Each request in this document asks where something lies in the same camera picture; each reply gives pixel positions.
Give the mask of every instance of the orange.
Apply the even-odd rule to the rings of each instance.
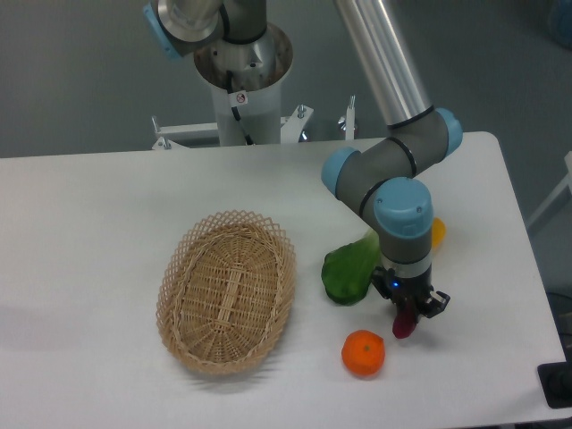
[[[385,360],[383,338],[364,330],[351,333],[341,349],[341,360],[354,375],[374,375]]]

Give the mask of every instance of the yellow object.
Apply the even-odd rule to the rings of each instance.
[[[433,219],[433,229],[432,229],[432,249],[433,252],[441,245],[445,235],[447,234],[447,227],[445,223],[438,217]]]

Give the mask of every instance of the oval basket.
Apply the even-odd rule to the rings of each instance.
[[[183,237],[165,271],[156,312],[163,344],[190,370],[254,367],[282,333],[295,278],[294,247],[272,219],[211,215]]]

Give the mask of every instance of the table surface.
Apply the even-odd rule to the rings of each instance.
[[[536,374],[564,355],[496,138],[466,134],[419,177],[448,225],[433,284],[451,302],[404,341],[374,289],[354,307],[324,293],[324,255],[366,231],[320,182],[342,145],[0,160],[0,427],[411,429],[569,416],[548,408]],[[298,285],[267,360],[220,380],[168,353],[155,311],[182,235],[232,209],[286,230]],[[341,363],[357,329],[385,339],[371,381]]]

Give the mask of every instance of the gray floor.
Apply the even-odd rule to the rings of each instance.
[[[147,150],[150,117],[211,122],[191,60],[168,62],[143,20],[145,0],[0,0],[0,157]],[[436,105],[500,141],[523,217],[564,177],[572,150],[572,51],[548,34],[548,0],[393,2]],[[330,0],[269,0],[295,63],[282,108],[316,109],[313,139],[337,139],[357,94],[360,137],[385,134]],[[572,205],[532,239],[548,290],[572,294]]]

